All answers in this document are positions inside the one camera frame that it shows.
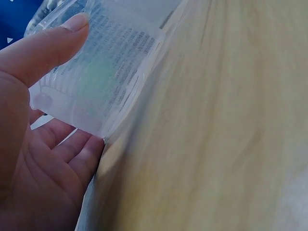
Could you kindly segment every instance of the wrinkled plastic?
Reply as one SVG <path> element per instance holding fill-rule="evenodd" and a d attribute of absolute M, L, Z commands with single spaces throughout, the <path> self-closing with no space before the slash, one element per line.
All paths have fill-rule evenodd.
<path fill-rule="evenodd" d="M 31 107 L 107 138 L 142 87 L 143 70 L 164 33 L 114 1 L 66 0 L 32 34 L 59 26 L 79 12 L 90 15 L 85 45 L 30 88 Z"/>

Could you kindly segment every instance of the skin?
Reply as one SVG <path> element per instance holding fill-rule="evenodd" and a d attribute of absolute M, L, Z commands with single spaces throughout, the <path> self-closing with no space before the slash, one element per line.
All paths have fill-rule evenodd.
<path fill-rule="evenodd" d="M 0 230 L 74 230 L 103 140 L 59 120 L 31 130 L 42 113 L 29 91 L 85 42 L 89 24 L 58 27 L 0 51 Z"/>

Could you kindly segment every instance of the blue fabric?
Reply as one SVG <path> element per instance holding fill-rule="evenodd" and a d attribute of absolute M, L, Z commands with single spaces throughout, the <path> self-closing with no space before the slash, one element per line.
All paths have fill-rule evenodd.
<path fill-rule="evenodd" d="M 21 39 L 43 0 L 0 0 L 0 50 Z"/>

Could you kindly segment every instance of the beige surface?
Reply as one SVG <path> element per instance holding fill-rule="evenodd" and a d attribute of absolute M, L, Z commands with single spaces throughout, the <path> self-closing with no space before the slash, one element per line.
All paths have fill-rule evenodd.
<path fill-rule="evenodd" d="M 308 230 L 307 9 L 188 0 L 80 229 Z"/>

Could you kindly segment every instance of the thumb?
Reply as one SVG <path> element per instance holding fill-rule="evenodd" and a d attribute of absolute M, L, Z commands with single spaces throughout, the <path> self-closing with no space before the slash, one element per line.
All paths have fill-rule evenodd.
<path fill-rule="evenodd" d="M 88 32 L 88 15 L 79 13 L 60 27 L 43 30 L 1 50 L 0 72 L 31 87 L 55 66 L 70 60 L 84 44 Z"/>

